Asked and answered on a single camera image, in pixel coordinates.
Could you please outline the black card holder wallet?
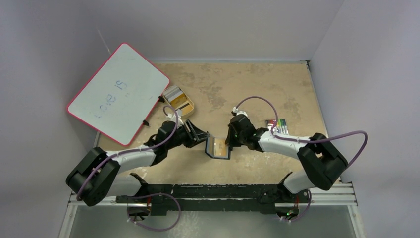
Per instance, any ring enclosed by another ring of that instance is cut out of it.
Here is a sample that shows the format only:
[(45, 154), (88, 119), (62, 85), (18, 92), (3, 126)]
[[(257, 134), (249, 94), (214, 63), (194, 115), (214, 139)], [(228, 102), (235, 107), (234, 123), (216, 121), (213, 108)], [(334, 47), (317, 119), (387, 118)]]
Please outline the black card holder wallet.
[(205, 153), (212, 159), (230, 160), (231, 150), (226, 139), (210, 136), (206, 139)]

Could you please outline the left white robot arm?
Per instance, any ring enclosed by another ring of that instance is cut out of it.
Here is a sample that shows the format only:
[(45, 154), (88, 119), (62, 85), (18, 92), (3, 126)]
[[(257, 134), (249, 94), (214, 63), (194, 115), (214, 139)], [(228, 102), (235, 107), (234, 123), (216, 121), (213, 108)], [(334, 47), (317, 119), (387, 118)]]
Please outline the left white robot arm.
[(162, 162), (170, 149), (183, 145), (192, 148), (209, 138), (210, 134), (193, 125), (165, 121), (146, 143), (123, 151), (105, 151), (94, 147), (69, 173), (65, 183), (76, 193), (76, 199), (94, 206), (107, 196), (127, 195), (119, 192), (116, 177), (138, 167), (149, 167)]

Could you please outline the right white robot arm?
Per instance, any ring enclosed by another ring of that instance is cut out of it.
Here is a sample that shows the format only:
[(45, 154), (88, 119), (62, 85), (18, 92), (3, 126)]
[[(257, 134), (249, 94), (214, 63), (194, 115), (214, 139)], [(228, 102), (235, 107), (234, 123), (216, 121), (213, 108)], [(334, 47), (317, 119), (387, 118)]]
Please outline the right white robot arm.
[(225, 142), (230, 150), (233, 147), (246, 146), (250, 150), (297, 159), (302, 170), (288, 174), (279, 183), (278, 195), (285, 202), (291, 201), (299, 192), (309, 188), (329, 190), (349, 164), (321, 133), (303, 139), (286, 135), (281, 140), (267, 128), (256, 129), (244, 114), (237, 114), (230, 120)]

